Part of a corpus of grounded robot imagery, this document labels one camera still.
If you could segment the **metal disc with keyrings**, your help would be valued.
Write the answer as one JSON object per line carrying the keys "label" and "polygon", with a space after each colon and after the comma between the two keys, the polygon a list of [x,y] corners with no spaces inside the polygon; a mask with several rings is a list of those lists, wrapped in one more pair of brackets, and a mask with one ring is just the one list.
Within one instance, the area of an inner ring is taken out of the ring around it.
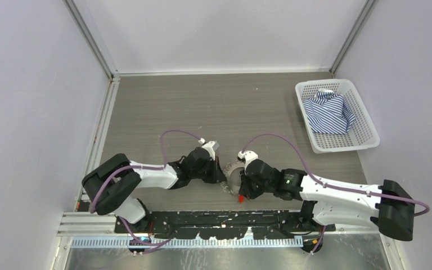
{"label": "metal disc with keyrings", "polygon": [[244,171],[244,163],[235,160],[226,164],[222,170],[224,176],[227,178],[225,182],[220,183],[222,190],[234,198],[239,197],[239,190],[241,188],[241,173]]}

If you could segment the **red headed key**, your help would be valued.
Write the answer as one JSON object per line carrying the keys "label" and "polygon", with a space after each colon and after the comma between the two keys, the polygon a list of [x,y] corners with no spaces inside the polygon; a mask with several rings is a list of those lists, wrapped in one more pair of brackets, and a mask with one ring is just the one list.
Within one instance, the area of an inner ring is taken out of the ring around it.
{"label": "red headed key", "polygon": [[245,200],[245,198],[244,198],[243,195],[238,195],[237,201],[238,201],[239,204],[242,204],[244,202],[244,200]]}

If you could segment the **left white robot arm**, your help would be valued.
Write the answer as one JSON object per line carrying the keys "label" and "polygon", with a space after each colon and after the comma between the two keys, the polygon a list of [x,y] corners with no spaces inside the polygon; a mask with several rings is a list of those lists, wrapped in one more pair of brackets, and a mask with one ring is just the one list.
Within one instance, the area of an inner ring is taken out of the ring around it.
{"label": "left white robot arm", "polygon": [[114,213],[137,233],[145,232],[150,218],[144,203],[132,197],[138,188],[176,190],[191,180],[219,184],[227,181],[213,150],[197,147],[167,165],[140,164],[125,154],[116,154],[82,179],[92,203],[89,211],[98,215]]}

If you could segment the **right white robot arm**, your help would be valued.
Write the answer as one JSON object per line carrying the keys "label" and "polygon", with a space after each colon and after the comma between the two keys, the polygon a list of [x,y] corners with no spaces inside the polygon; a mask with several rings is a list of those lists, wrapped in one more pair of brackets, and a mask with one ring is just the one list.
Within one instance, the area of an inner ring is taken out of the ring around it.
{"label": "right white robot arm", "polygon": [[377,228],[399,241],[413,239],[415,205],[398,182],[386,179],[378,186],[325,178],[314,181],[303,170],[278,170],[259,159],[243,164],[239,194],[255,199],[271,193],[285,201],[301,201],[298,221],[306,231],[346,224]]}

